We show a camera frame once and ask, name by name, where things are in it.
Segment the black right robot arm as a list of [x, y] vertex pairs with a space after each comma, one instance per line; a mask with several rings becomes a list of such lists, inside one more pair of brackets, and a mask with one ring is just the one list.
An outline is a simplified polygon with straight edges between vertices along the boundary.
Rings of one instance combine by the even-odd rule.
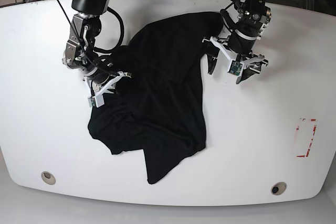
[[[70, 24], [70, 35], [62, 62], [70, 69], [79, 69], [88, 81], [91, 95], [102, 88], [121, 71], [125, 48], [124, 23], [121, 16], [108, 6], [110, 0], [72, 0], [71, 7], [77, 11]], [[101, 33], [100, 16], [105, 12], [113, 14], [120, 26], [120, 37], [112, 49], [95, 46]]]

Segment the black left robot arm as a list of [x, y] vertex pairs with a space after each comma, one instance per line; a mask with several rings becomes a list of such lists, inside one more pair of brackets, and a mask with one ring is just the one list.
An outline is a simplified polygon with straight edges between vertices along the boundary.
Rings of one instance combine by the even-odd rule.
[[203, 39], [207, 44], [208, 74], [214, 72], [219, 54], [223, 54], [229, 61], [227, 72], [236, 76], [237, 84], [260, 74], [262, 67], [269, 64], [264, 55], [253, 52], [256, 40], [261, 39], [271, 21], [271, 11], [265, 2], [266, 0], [231, 0], [229, 7], [237, 10], [237, 22], [233, 21], [227, 8], [220, 10], [223, 25], [229, 34], [226, 38], [211, 36]]

